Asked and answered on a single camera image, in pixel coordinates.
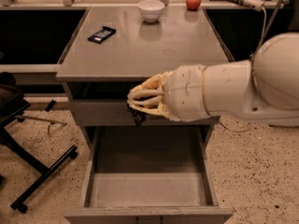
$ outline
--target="bowl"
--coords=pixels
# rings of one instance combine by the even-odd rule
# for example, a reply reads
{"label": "bowl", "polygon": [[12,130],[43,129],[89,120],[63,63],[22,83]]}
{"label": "bowl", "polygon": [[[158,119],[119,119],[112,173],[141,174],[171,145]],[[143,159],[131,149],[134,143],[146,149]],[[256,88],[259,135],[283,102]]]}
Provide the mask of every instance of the bowl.
{"label": "bowl", "polygon": [[157,0],[145,0],[138,4],[140,15],[147,22],[157,21],[164,10],[164,3]]}

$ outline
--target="black chair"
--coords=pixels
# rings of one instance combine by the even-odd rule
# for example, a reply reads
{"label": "black chair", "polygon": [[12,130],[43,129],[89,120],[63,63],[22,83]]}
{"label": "black chair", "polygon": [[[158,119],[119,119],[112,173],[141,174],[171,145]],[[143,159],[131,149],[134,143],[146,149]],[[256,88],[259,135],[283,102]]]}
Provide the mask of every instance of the black chair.
{"label": "black chair", "polygon": [[14,210],[19,210],[22,213],[25,213],[28,207],[24,204],[25,200],[30,197],[30,195],[50,176],[57,170],[68,158],[75,159],[78,153],[76,152],[77,147],[72,146],[69,148],[64,155],[62,155],[51,167],[47,167],[41,161],[36,159],[25,149],[23,149],[6,131],[5,127],[11,123],[13,120],[18,119],[22,121],[24,119],[37,119],[41,121],[52,123],[61,123],[66,124],[60,121],[49,120],[49,119],[39,119],[22,116],[24,110],[30,106],[30,104],[23,99],[23,93],[14,86],[0,84],[0,143],[13,152],[18,154],[21,158],[27,161],[31,166],[33,166],[41,176],[34,182],[12,205],[11,208]]}

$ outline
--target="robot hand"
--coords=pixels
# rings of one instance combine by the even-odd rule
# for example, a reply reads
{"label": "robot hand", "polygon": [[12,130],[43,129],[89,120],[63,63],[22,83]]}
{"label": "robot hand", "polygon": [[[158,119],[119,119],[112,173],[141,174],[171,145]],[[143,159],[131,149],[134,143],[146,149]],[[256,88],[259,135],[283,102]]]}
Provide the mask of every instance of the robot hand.
{"label": "robot hand", "polygon": [[202,65],[182,65],[155,75],[130,91],[128,104],[133,109],[174,121],[208,118],[202,90],[205,69]]}

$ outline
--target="speckled floor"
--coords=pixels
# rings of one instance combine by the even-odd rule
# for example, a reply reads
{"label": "speckled floor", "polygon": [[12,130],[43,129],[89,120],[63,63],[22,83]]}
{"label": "speckled floor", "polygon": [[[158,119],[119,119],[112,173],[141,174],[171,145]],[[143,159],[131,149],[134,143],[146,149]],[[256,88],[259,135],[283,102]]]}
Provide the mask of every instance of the speckled floor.
{"label": "speckled floor", "polygon": [[[29,152],[51,165],[71,145],[78,157],[26,201],[27,214],[9,206],[37,177],[38,172],[8,148],[0,146],[0,223],[68,223],[66,210],[78,207],[89,149],[69,111],[28,111],[26,115],[58,119],[67,126],[33,120],[13,122],[7,130]],[[246,122],[221,118],[230,129],[242,130]],[[220,124],[215,127],[207,148],[210,171],[220,207],[232,208],[228,224],[299,223],[299,130],[251,124],[244,133],[233,133]]]}

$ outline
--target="apple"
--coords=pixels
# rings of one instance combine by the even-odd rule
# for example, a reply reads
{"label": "apple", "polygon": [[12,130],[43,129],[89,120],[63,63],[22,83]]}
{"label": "apple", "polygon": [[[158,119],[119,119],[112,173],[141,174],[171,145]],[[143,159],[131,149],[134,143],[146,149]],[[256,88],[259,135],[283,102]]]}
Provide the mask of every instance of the apple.
{"label": "apple", "polygon": [[186,5],[188,10],[197,10],[201,4],[202,0],[186,0]]}

